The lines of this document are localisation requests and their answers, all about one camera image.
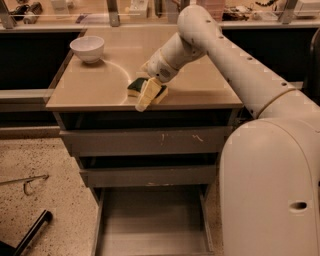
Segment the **open drawer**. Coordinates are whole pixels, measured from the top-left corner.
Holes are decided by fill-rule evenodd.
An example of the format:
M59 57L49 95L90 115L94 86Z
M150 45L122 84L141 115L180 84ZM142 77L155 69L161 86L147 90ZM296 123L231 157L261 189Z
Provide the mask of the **open drawer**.
M102 189L92 255L213 255L200 187Z

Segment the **white robot body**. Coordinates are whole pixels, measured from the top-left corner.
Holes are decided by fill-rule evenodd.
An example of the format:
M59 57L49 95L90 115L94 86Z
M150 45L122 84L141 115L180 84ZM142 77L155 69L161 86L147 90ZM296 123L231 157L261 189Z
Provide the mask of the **white robot body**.
M226 256L320 255L318 128L259 119L229 137L220 164Z

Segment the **chair leg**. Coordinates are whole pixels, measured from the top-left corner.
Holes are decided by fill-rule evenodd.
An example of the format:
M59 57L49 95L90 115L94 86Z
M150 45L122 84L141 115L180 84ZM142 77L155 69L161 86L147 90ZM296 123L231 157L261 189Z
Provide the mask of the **chair leg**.
M28 233L25 235L25 237L21 240L19 245L15 249L15 253L13 256L19 256L23 252L23 250L28 246L32 238L36 235L38 230L41 228L42 224L46 222L50 222L52 219L52 213L44 210L40 217L37 219L37 221L33 224L33 226L30 228Z

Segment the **green scouring pad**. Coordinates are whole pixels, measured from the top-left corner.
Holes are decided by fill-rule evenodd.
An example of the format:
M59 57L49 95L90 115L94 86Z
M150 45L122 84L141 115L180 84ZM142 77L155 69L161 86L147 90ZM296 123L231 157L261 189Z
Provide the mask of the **green scouring pad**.
M128 87L128 96L139 97L143 86L148 82L148 78L139 77L134 80ZM168 87L166 85L161 85L161 90L157 96L152 100L152 104L158 104L165 96L168 95Z

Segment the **drawer front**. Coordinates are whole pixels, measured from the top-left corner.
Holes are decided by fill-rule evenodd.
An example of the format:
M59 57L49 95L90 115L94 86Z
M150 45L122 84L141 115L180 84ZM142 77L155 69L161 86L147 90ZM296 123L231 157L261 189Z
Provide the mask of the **drawer front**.
M220 152L231 127L61 131L71 156Z
M91 188L211 184L216 177L216 165L85 169L80 170L80 175Z

